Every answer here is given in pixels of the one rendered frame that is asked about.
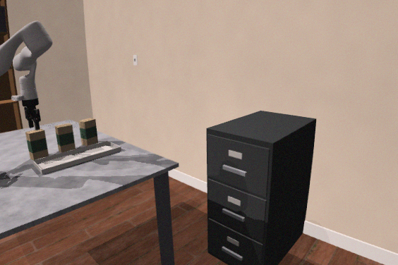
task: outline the marble tabletop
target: marble tabletop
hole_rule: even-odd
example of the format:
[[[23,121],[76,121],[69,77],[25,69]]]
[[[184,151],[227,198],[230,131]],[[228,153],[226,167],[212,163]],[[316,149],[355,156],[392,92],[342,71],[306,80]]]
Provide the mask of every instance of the marble tabletop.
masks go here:
[[[55,125],[70,123],[76,148],[77,122],[41,125],[49,154],[58,152]],[[121,146],[121,152],[42,175],[29,157],[27,128],[0,133],[0,239],[154,178],[179,166],[100,131],[98,141]]]

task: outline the hardwood floor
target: hardwood floor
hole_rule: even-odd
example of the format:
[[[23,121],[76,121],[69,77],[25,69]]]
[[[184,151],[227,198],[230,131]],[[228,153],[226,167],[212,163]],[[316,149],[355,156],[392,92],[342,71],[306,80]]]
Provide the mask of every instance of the hardwood floor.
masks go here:
[[[207,253],[207,194],[169,182],[176,265],[224,264]],[[3,264],[160,264],[153,179],[0,240]],[[280,265],[380,263],[302,235]]]

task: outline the gray tray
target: gray tray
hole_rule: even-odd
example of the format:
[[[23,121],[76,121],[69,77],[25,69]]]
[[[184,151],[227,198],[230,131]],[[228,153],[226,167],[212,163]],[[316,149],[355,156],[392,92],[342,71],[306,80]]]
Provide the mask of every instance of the gray tray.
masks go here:
[[[37,169],[45,175],[59,171],[63,168],[70,168],[83,164],[103,156],[112,155],[121,151],[121,147],[113,142],[98,142],[90,146],[79,147],[62,153],[55,153],[47,157],[33,161]]]

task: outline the table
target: table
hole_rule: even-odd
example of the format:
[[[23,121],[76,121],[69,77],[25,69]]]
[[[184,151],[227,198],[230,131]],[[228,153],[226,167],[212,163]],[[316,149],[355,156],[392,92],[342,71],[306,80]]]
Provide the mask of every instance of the table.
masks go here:
[[[77,122],[41,125],[49,154],[58,152],[54,126],[67,123],[81,146]],[[29,157],[25,132],[31,130],[0,133],[0,239],[153,178],[160,258],[174,265],[169,171],[178,163],[97,131],[99,142],[113,142],[121,152],[42,175]]]

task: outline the cabinet top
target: cabinet top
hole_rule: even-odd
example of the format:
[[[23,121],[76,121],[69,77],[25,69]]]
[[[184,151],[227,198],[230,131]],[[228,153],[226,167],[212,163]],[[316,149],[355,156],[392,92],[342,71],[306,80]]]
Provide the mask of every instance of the cabinet top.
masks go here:
[[[242,142],[273,144],[294,131],[316,122],[314,118],[258,111],[207,129],[207,133]]]

